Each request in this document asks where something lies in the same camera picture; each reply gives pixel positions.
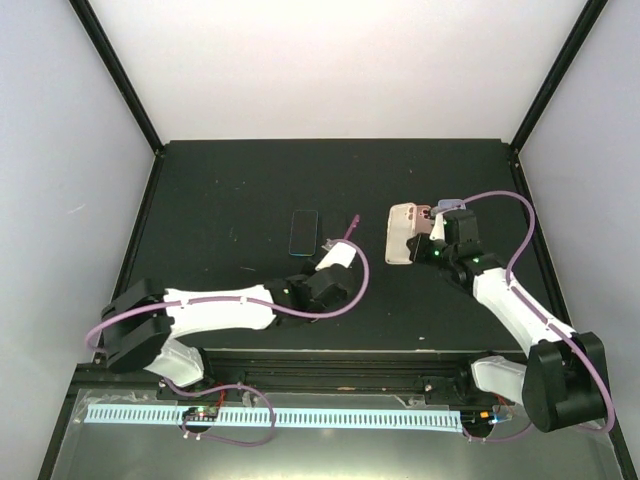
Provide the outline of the pink phone case with ring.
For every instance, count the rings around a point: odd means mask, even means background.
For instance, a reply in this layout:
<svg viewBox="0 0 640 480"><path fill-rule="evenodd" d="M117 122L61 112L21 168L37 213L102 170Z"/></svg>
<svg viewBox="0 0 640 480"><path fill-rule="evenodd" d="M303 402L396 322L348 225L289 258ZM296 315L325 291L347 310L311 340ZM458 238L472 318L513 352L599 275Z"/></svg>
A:
<svg viewBox="0 0 640 480"><path fill-rule="evenodd" d="M434 219L431 217L431 207L429 205L417 205L415 207L415 233L430 234L434 226Z"/></svg>

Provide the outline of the gold rimmed phone case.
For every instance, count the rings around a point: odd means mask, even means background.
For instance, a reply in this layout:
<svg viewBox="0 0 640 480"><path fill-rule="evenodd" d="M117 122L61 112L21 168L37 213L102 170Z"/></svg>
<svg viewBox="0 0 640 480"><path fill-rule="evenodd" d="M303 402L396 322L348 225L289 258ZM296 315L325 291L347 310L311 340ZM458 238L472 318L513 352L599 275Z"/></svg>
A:
<svg viewBox="0 0 640 480"><path fill-rule="evenodd" d="M385 244L385 262L389 265L411 263L407 241L415 236L416 205L403 203L389 210Z"/></svg>

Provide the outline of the lilac phone case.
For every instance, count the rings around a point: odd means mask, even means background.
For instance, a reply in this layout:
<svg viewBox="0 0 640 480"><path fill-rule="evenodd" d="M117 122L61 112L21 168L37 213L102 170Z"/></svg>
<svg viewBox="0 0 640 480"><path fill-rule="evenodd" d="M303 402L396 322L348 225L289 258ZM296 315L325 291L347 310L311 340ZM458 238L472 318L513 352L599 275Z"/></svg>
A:
<svg viewBox="0 0 640 480"><path fill-rule="evenodd" d="M466 204L461 199L442 199L438 201L437 209L439 211L450 209L465 209Z"/></svg>

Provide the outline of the teal edged phone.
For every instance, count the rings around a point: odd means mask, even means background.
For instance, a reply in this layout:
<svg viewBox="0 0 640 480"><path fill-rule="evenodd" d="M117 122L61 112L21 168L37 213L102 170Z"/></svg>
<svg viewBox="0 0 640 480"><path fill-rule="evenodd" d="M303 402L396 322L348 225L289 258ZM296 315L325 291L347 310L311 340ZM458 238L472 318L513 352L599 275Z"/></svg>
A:
<svg viewBox="0 0 640 480"><path fill-rule="evenodd" d="M316 253L319 214L315 210L296 210L292 214L288 252L294 257Z"/></svg>

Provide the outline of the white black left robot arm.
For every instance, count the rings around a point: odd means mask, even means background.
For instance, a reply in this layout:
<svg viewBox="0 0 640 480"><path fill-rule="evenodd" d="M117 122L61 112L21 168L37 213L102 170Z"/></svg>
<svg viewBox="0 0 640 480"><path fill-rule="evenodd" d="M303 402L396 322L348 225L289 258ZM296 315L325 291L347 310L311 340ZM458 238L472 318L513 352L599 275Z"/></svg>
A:
<svg viewBox="0 0 640 480"><path fill-rule="evenodd" d="M187 346L183 337L303 325L334 312L354 290L351 270L340 264L236 291L189 292L143 279L103 309L103 321L135 313L106 327L101 347L111 372L146 370L202 399L215 376L204 349Z"/></svg>

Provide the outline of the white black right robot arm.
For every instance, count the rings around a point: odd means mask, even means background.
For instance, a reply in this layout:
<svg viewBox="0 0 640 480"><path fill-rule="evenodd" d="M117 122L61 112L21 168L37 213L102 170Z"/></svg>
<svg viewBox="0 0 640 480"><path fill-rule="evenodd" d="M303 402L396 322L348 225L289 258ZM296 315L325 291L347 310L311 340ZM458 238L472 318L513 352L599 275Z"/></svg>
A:
<svg viewBox="0 0 640 480"><path fill-rule="evenodd" d="M603 342L592 332L579 333L547 311L500 259L483 250L471 210L437 214L428 233L406 242L413 263L447 272L452 282L488 309L526 356L517 363L501 355L474 361L454 379L457 396L479 402L497 394L524 408L541 432L567 427L591 428L614 423Z"/></svg>

